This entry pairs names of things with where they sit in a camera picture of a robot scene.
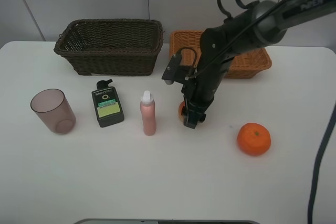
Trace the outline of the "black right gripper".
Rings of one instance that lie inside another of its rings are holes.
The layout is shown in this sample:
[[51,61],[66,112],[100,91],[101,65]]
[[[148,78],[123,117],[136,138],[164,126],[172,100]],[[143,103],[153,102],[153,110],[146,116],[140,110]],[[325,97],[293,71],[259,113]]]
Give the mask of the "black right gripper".
[[182,87],[184,126],[195,129],[198,123],[205,121],[205,111],[213,102],[215,92],[231,63],[231,61],[213,62],[212,64],[200,62],[197,65],[193,73],[197,76],[189,78],[188,85]]

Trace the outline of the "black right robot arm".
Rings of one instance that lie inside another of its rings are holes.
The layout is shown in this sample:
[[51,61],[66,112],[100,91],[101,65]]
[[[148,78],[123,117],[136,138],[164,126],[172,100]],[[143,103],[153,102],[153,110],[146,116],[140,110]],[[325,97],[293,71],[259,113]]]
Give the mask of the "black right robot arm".
[[190,76],[195,89],[185,97],[183,124],[196,128],[233,59],[243,53],[279,43],[286,31],[335,12],[335,0],[262,1],[250,10],[204,30],[200,38],[201,57],[196,73]]

